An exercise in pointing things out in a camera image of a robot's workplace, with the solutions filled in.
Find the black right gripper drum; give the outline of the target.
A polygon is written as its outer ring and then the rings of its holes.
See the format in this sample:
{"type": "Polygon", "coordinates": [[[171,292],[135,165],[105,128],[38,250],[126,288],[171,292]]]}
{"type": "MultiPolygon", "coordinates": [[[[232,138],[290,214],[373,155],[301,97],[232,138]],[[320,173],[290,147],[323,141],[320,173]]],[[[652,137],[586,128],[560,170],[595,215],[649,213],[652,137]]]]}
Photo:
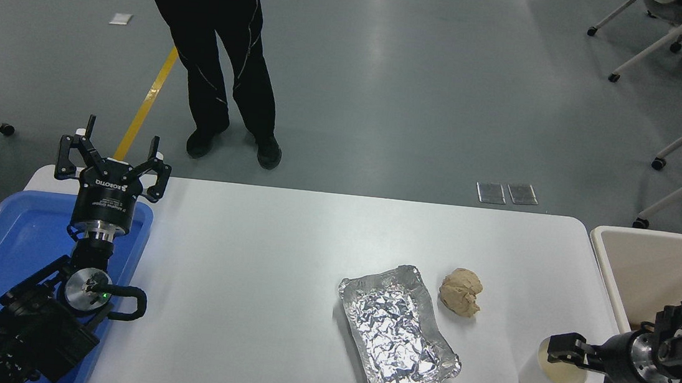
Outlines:
{"type": "Polygon", "coordinates": [[[639,331],[622,333],[599,346],[598,358],[605,376],[603,383],[641,383],[631,356],[639,335],[639,331]]]}

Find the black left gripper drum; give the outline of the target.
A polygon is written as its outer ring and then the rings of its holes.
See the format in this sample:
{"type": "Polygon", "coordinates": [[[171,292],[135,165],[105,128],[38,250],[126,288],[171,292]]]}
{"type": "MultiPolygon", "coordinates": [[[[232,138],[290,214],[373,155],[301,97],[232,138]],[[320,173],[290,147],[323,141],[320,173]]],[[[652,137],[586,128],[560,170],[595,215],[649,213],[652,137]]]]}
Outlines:
{"type": "Polygon", "coordinates": [[[100,162],[86,161],[79,174],[79,191],[69,225],[86,231],[99,222],[115,234],[126,235],[133,225],[137,198],[144,191],[140,176],[148,171],[121,161],[100,162]]]}

